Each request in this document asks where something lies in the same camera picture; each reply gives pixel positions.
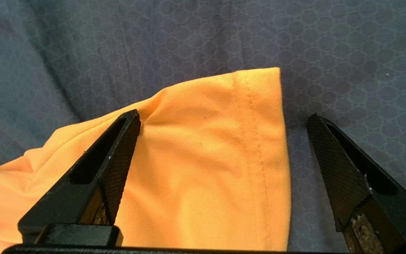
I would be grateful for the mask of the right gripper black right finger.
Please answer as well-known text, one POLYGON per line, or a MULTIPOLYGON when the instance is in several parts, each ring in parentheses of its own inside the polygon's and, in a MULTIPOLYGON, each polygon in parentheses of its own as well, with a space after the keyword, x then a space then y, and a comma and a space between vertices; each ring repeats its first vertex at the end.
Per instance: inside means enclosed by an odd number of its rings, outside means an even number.
POLYGON ((406 189, 328 119, 312 114, 307 132, 348 251, 406 254, 406 189))

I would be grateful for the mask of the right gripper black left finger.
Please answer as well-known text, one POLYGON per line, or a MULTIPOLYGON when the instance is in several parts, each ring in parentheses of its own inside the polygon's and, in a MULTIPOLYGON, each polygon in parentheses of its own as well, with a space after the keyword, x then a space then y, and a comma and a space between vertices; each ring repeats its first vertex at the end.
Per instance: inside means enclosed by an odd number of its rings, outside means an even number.
POLYGON ((121 246, 115 220, 140 127, 136 109, 121 114, 21 218, 23 244, 121 246))

